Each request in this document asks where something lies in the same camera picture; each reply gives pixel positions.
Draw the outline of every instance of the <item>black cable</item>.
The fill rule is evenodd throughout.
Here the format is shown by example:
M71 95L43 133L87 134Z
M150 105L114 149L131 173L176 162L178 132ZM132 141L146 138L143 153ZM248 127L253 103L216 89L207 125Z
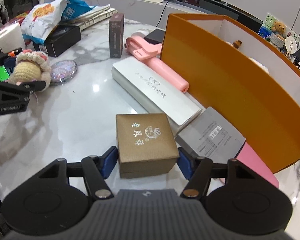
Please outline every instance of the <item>black cable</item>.
M164 9L166 8L166 6L167 6L167 4L168 4L169 1L170 1L170 0L168 0L167 3L166 3L166 5L164 6L164 8L163 8L163 10L162 10L162 13L161 13L161 16L160 16L160 20L159 20L158 24L156 25L156 27L158 27L159 23L161 22L161 18L162 18Z

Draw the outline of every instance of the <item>pink case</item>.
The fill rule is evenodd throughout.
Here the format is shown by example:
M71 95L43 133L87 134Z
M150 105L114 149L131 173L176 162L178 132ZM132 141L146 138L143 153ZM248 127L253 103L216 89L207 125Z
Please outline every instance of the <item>pink case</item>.
M265 180L269 181L273 186L279 188L279 181L272 174L267 165L260 159L258 154L251 148L251 146L245 142L240 153L236 157L244 165L252 169L255 173L259 174Z
M175 88L183 93L188 91L189 83L157 58L157 55L161 53L162 44L153 45L140 36L132 36L126 39L125 47L136 59L146 64Z

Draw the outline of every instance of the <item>white paper roll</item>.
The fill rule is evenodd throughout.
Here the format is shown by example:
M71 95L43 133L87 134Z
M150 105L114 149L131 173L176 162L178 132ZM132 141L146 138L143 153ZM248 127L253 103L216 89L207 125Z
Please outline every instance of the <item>white paper roll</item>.
M147 29L140 29L133 33L131 36L140 36L141 38L146 37L151 31Z
M17 48L26 49L21 28L18 23L9 25L0 31L0 48L4 53L8 53Z

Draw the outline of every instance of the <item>green object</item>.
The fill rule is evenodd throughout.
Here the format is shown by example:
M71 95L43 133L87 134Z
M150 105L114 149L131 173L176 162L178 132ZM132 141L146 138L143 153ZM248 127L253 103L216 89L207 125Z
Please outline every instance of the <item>green object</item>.
M0 81L3 82L3 81L6 81L8 78L9 78L9 74L6 70L6 68L2 65L0 67Z

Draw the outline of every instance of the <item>orange box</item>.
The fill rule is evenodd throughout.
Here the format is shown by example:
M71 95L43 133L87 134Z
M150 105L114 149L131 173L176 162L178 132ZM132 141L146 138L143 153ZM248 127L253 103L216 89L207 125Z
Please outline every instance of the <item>orange box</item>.
M226 39L241 40L242 47ZM212 106L247 138L272 172L300 159L294 94L300 72L256 33L227 16L170 14L161 60L189 82L188 92L204 107Z

